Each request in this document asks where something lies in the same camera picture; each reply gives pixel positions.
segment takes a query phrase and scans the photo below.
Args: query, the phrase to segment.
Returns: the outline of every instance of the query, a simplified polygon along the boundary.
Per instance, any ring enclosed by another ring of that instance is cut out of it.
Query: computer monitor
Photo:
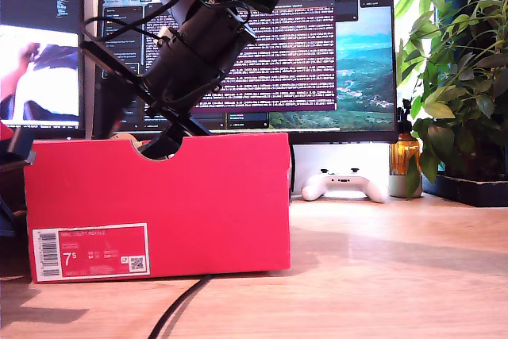
[[[135,21],[159,0],[99,0],[98,14]],[[178,27],[170,14],[145,28]],[[213,133],[288,132],[293,144],[396,141],[393,0],[280,0],[272,14],[252,11],[249,45],[192,114]],[[98,35],[118,27],[101,23]],[[107,46],[143,73],[157,57],[152,38],[132,31]],[[106,73],[98,70],[98,78]],[[137,99],[122,132],[151,137],[167,122],[144,115]]]
[[[0,0],[0,119],[36,138],[85,137],[83,0]]]

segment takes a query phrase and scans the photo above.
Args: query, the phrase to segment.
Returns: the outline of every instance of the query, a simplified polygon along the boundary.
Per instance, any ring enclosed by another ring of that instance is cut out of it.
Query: white game controller
[[[320,198],[328,191],[361,191],[373,202],[386,202],[388,200],[388,189],[379,187],[378,184],[359,175],[358,168],[353,168],[349,175],[338,175],[328,173],[328,170],[321,170],[321,174],[313,175],[304,182],[302,197],[311,202]]]

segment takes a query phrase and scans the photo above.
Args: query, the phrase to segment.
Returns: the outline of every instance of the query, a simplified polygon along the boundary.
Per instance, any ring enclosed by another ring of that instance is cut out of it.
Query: desk surface
[[[508,336],[507,208],[297,200],[291,250],[289,271],[213,279],[160,337]],[[147,337],[196,282],[34,285],[25,262],[2,261],[2,339]]]

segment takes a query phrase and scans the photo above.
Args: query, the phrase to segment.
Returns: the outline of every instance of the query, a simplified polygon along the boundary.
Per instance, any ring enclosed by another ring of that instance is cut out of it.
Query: barcode
[[[56,233],[39,233],[40,269],[43,277],[60,276],[60,256]]]
[[[146,263],[144,256],[131,256],[129,257],[129,271],[134,272],[146,272]]]

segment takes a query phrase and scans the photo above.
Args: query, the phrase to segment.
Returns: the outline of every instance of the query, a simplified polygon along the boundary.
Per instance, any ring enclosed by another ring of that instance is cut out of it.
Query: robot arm
[[[111,40],[144,24],[153,15],[124,25],[117,32],[97,39],[90,38],[81,48],[92,60],[108,72],[101,84],[102,132],[108,137],[135,97],[149,104],[147,114],[163,115],[169,127],[141,151],[149,158],[175,153],[183,138],[190,135],[209,135],[210,132],[194,120],[191,109],[202,97],[221,89],[221,81],[228,75],[237,57],[247,44],[256,42],[256,35],[248,26],[252,7],[271,13],[279,0],[161,0],[165,6],[154,14],[168,10],[179,29],[170,29],[168,36],[159,38],[159,56],[144,75],[136,75],[126,67],[102,42]],[[237,8],[248,11],[243,20]]]

